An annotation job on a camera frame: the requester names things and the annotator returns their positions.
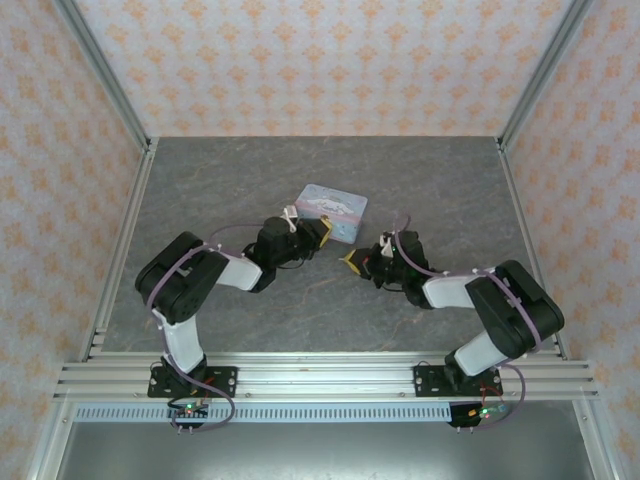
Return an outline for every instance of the enclosure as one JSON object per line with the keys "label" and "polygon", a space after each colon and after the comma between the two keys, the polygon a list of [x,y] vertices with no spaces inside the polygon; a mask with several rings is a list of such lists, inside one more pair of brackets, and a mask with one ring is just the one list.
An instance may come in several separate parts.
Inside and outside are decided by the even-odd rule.
{"label": "enclosure", "polygon": [[[6,471],[640,475],[635,2],[9,3]],[[260,225],[307,184],[368,199],[355,245],[329,241],[259,294],[213,289],[200,343],[209,364],[239,368],[245,413],[197,441],[175,436],[146,396],[163,344],[136,276],[181,232]],[[483,331],[475,311],[416,308],[339,261],[407,214],[433,268],[517,260],[564,314],[564,329],[514,363],[526,398],[509,424],[455,435],[442,424],[455,399],[414,393],[418,362],[442,364]],[[216,242],[239,252],[258,229]],[[502,376],[513,408],[524,388]]]}

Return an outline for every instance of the white wall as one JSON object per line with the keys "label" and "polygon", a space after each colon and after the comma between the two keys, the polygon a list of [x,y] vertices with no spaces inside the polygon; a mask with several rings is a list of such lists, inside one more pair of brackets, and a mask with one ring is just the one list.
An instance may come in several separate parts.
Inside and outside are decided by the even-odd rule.
{"label": "white wall", "polygon": [[152,136],[498,135],[570,0],[80,0]]}

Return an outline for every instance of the marble surface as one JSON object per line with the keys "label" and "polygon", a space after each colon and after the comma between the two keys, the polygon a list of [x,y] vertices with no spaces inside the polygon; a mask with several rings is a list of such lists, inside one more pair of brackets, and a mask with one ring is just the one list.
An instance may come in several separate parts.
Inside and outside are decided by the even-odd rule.
{"label": "marble surface", "polygon": [[[207,238],[232,223],[278,215],[308,183],[369,198],[358,246],[410,212],[435,268],[529,268],[492,138],[163,138],[158,145],[109,323],[104,350],[159,351],[134,280],[184,230]],[[257,229],[224,233],[240,250]],[[403,294],[376,290],[338,259],[353,247],[330,241],[298,270],[278,272],[254,295],[217,287],[198,314],[210,351],[451,350],[482,329],[472,310],[420,310]]]}

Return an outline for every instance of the metal plate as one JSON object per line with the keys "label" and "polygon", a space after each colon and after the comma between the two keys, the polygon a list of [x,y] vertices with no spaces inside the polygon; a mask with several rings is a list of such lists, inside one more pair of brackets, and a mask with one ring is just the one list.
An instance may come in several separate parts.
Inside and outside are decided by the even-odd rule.
{"label": "metal plate", "polygon": [[[213,378],[210,383],[212,387],[222,390],[230,397],[235,396],[235,385],[238,378],[238,369],[236,367],[207,367],[204,378]],[[163,366],[151,369],[151,380],[149,381],[147,396],[149,398],[220,397],[220,395],[204,389],[198,389],[193,393],[188,388],[185,388],[182,383],[177,382],[173,376],[169,375]]]}
{"label": "metal plate", "polygon": [[[487,370],[460,386],[455,391],[445,377],[444,365],[418,365],[413,367],[413,385],[416,389],[416,397],[481,397],[482,385],[492,387],[502,395],[502,382],[499,372]],[[491,390],[485,392],[485,396],[497,396]]]}
{"label": "metal plate", "polygon": [[[158,353],[102,353],[87,363],[63,367],[55,389],[57,401],[147,402],[149,364]],[[240,372],[236,397],[254,403],[415,401],[413,367],[421,361],[442,364],[446,352],[207,354],[213,365],[234,365]],[[526,400],[578,400],[597,396],[589,364],[562,361],[538,353],[513,362],[527,381]],[[520,380],[502,370],[505,399],[519,398]],[[423,397],[424,402],[460,397]],[[481,396],[466,400],[480,400]]]}

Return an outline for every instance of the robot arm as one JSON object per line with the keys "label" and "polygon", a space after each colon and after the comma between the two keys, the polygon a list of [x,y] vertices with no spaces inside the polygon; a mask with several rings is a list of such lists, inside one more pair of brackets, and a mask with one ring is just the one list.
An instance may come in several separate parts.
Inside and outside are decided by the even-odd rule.
{"label": "robot arm", "polygon": [[145,304],[167,272],[188,252],[200,249],[186,260],[161,286],[153,298],[153,311],[166,340],[163,368],[180,384],[169,362],[191,378],[204,381],[206,357],[198,340],[196,312],[215,285],[227,285],[258,293],[276,276],[277,268],[293,260],[311,259],[324,246],[331,233],[326,218],[297,219],[295,210],[285,209],[283,217],[265,220],[255,243],[242,257],[211,248],[193,233],[184,232],[154,258],[136,278],[135,287]]}
{"label": "robot arm", "polygon": [[[534,332],[494,281],[476,273],[444,275],[430,269],[416,232],[402,231],[397,238],[412,263],[433,275],[409,265],[398,251],[396,236],[386,232],[373,247],[354,250],[344,260],[377,288],[400,284],[409,302],[418,307],[476,310],[485,331],[445,359],[454,387],[536,346]],[[541,340],[562,329],[560,309],[520,263],[507,260],[489,271],[518,300]]]}

